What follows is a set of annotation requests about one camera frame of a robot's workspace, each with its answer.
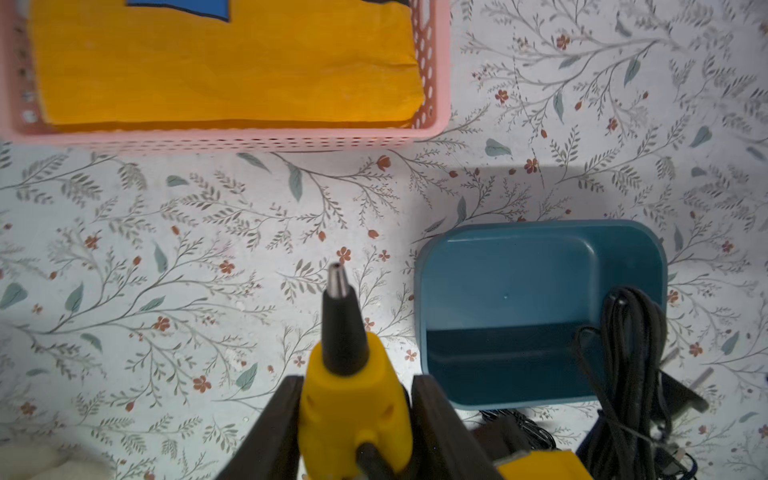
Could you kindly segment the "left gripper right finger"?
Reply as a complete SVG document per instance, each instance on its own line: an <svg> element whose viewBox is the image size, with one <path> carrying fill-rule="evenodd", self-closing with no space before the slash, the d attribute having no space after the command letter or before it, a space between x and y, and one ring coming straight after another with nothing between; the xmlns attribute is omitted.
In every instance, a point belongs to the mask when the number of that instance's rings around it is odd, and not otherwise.
<svg viewBox="0 0 768 480"><path fill-rule="evenodd" d="M413 377L411 416L415 479L502 478L432 376Z"/></svg>

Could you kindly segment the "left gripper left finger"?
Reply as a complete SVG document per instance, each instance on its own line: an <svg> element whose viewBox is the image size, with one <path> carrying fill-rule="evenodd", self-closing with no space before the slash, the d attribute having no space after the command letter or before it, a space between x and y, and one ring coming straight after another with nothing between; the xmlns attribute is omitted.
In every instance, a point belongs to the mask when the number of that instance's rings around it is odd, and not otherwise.
<svg viewBox="0 0 768 480"><path fill-rule="evenodd" d="M284 378L218 480L297 479L302 376Z"/></svg>

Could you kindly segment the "yellow hot glue gun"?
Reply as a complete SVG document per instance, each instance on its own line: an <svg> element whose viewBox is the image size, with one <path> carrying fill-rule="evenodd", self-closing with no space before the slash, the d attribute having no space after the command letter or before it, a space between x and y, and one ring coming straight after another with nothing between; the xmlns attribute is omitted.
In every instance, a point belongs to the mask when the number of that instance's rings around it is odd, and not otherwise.
<svg viewBox="0 0 768 480"><path fill-rule="evenodd" d="M308 476L415 479L411 387L401 384L382 341L366 330L344 267L331 264L321 340L311 353L300 400L298 445ZM469 432L501 479L589 476L570 451L526 446L512 419Z"/></svg>

